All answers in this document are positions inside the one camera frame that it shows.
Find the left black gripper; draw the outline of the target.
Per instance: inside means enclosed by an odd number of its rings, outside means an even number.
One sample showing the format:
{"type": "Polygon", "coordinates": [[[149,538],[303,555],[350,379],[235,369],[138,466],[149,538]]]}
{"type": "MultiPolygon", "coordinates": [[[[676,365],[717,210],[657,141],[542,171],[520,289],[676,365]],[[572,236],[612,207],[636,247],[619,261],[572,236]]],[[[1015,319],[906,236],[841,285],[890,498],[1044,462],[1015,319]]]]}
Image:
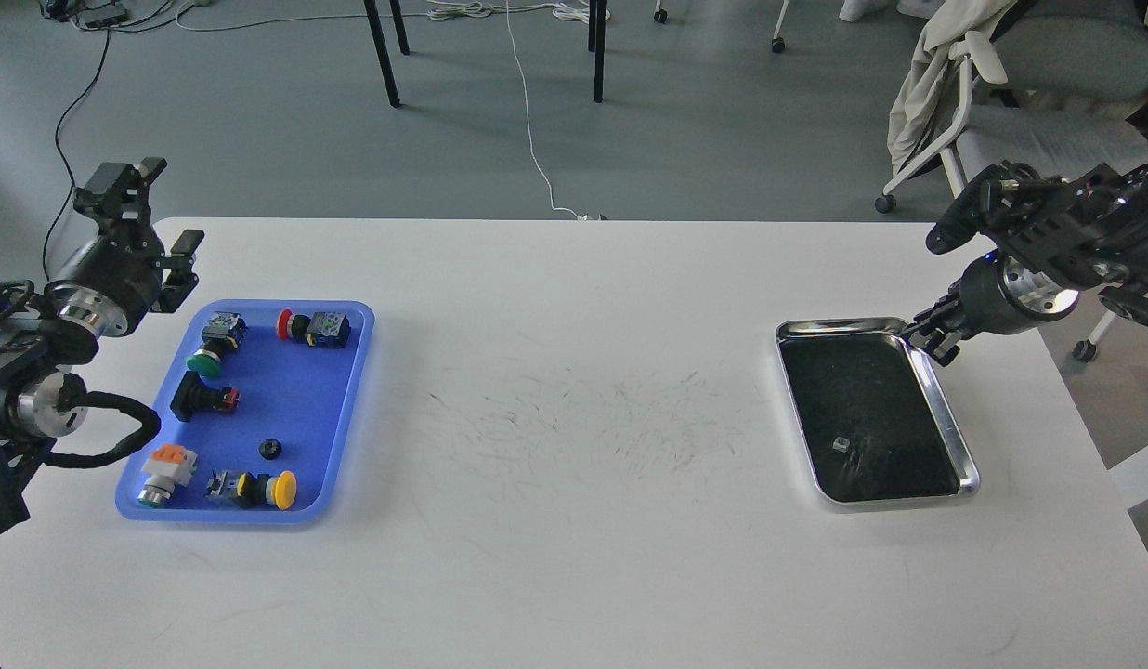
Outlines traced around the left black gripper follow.
{"type": "Polygon", "coordinates": [[[163,157],[102,164],[73,190],[73,212],[90,217],[99,236],[73,252],[46,297],[57,316],[95,337],[132,334],[153,306],[174,313],[199,283],[193,263],[205,232],[184,230],[163,256],[152,225],[150,186],[168,165],[163,157]]]}

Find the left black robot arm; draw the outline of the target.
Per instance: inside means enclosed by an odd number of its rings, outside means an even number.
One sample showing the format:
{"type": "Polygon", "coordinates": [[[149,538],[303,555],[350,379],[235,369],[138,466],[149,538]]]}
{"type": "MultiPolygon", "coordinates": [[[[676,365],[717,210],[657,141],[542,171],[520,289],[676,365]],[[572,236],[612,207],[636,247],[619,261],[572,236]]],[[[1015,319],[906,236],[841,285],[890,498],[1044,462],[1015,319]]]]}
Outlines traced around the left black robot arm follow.
{"type": "Polygon", "coordinates": [[[125,337],[145,316],[174,312],[199,283],[193,262],[203,232],[184,231],[165,247],[152,225],[150,186],[165,168],[162,157],[100,165],[72,202],[98,225],[96,238],[42,289],[0,280],[0,536],[30,518],[23,493],[39,467],[109,466],[161,431],[153,409],[91,390],[73,367],[94,359],[99,339],[125,337]],[[102,453],[56,452],[90,409],[127,415],[137,429],[102,453]]]}

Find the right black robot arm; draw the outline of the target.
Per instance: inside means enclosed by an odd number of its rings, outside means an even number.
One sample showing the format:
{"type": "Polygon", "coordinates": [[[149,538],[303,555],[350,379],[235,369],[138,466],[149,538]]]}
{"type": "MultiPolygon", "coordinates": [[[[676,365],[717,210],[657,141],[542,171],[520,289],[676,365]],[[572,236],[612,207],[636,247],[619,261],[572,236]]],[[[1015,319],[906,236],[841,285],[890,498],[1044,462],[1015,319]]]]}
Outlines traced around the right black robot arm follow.
{"type": "Polygon", "coordinates": [[[1027,164],[991,164],[926,234],[951,252],[977,234],[994,249],[974,259],[943,300],[902,332],[943,365],[982,332],[1014,335],[1065,318],[1083,291],[1148,329],[1148,164],[1127,173],[1041,177],[1027,164]]]}

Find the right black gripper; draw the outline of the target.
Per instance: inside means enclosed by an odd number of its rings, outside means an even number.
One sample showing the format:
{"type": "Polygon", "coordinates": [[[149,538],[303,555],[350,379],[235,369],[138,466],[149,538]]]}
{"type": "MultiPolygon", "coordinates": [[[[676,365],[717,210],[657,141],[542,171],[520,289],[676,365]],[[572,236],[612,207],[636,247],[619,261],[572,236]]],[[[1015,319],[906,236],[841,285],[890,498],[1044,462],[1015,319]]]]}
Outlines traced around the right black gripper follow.
{"type": "Polygon", "coordinates": [[[948,367],[959,342],[986,332],[1015,335],[1061,321],[1080,291],[1063,288],[1045,272],[1025,269],[1011,256],[982,256],[965,267],[957,291],[947,291],[898,330],[910,347],[948,367]]]}

